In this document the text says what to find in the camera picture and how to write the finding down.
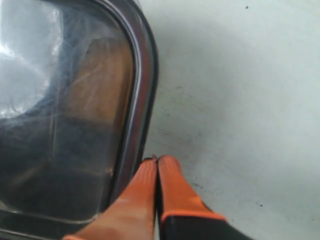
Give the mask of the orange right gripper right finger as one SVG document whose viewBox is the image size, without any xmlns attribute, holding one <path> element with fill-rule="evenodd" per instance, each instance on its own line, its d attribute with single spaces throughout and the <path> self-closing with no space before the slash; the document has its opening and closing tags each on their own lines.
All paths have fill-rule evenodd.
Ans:
<svg viewBox="0 0 320 240">
<path fill-rule="evenodd" d="M 158 159 L 161 240 L 210 240 L 226 218 L 210 210 L 185 179 L 179 161 L 170 155 Z"/>
</svg>

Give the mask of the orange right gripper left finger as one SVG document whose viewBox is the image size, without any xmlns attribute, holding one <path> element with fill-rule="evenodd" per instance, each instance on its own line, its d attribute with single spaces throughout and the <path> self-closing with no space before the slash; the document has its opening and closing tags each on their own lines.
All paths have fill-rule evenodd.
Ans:
<svg viewBox="0 0 320 240">
<path fill-rule="evenodd" d="M 157 164 L 144 160 L 114 203 L 92 223 L 64 240 L 153 240 Z"/>
</svg>

